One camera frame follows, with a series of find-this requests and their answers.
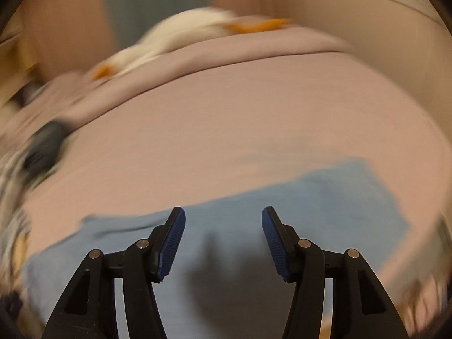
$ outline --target stuffed toy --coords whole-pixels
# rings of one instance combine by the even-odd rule
[[[196,42],[281,29],[289,19],[270,19],[257,24],[240,24],[230,11],[214,7],[188,10],[170,16],[152,27],[135,45],[114,54],[95,68],[92,78],[98,80],[125,74],[156,57]]]

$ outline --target pink blanket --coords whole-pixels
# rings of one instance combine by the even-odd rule
[[[342,52],[346,48],[339,38],[301,27],[207,40],[165,54],[105,83],[61,118],[77,129],[143,92],[191,73],[262,58]]]

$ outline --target orange fabric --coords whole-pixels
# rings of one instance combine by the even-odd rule
[[[291,19],[270,19],[254,25],[227,24],[225,27],[236,34],[274,31],[292,23]]]
[[[93,80],[99,80],[102,78],[110,78],[116,74],[116,70],[110,64],[103,64],[94,72]]]

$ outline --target white fabric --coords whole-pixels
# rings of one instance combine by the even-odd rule
[[[233,12],[201,7],[170,16],[151,28],[135,45],[107,60],[118,74],[152,61],[161,54],[212,38],[230,35],[224,25],[236,19]]]

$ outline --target black object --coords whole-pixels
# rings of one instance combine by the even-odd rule
[[[61,121],[50,121],[36,131],[23,163],[28,181],[49,171],[57,163],[63,141],[70,133],[68,125]]]
[[[170,272],[184,228],[185,212],[175,207],[147,240],[107,255],[92,250],[58,300],[42,339],[118,339],[115,278],[123,280],[130,339],[166,339],[152,283]]]
[[[17,292],[0,297],[0,338],[23,339],[15,325],[22,308],[22,301]]]
[[[25,96],[24,96],[24,87],[22,87],[21,89],[17,90],[17,92],[15,93],[14,96],[11,97],[11,99],[9,100],[10,102],[15,102],[19,105],[20,108],[24,108],[25,107]]]
[[[283,339],[318,339],[325,278],[334,279],[331,339],[408,339],[391,299],[362,255],[324,251],[281,223],[273,207],[262,226],[278,274],[296,283]]]

